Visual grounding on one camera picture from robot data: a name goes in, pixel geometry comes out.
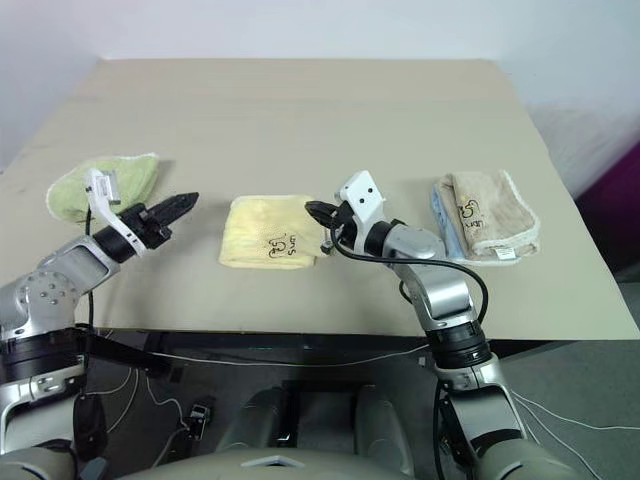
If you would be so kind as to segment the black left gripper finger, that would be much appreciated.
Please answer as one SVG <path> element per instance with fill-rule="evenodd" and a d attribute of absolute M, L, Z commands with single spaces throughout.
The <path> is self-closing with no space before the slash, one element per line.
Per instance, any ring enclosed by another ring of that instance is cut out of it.
<path fill-rule="evenodd" d="M 198 192 L 173 195 L 149 208 L 151 214 L 186 214 L 197 203 Z"/>
<path fill-rule="evenodd" d="M 188 201 L 164 201 L 155 206 L 155 220 L 161 227 L 167 227 L 187 214 L 193 206 Z"/>

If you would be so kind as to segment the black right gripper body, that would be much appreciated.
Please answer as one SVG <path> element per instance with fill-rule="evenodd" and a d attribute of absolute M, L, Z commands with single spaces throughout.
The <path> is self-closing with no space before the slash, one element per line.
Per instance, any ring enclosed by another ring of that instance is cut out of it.
<path fill-rule="evenodd" d="M 342 201 L 335 206 L 333 228 L 327 229 L 327 231 L 334 231 L 341 246 L 350 253 L 356 253 L 355 240 L 358 229 L 354 220 L 353 209 L 347 201 Z"/>

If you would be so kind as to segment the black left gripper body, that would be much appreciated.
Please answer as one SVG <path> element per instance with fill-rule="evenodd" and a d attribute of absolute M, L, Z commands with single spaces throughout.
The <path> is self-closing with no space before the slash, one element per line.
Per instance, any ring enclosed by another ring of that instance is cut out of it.
<path fill-rule="evenodd" d="M 147 207 L 134 204 L 119 214 L 119 218 L 148 249 L 157 249 L 172 236 L 168 207 L 163 203 Z"/>

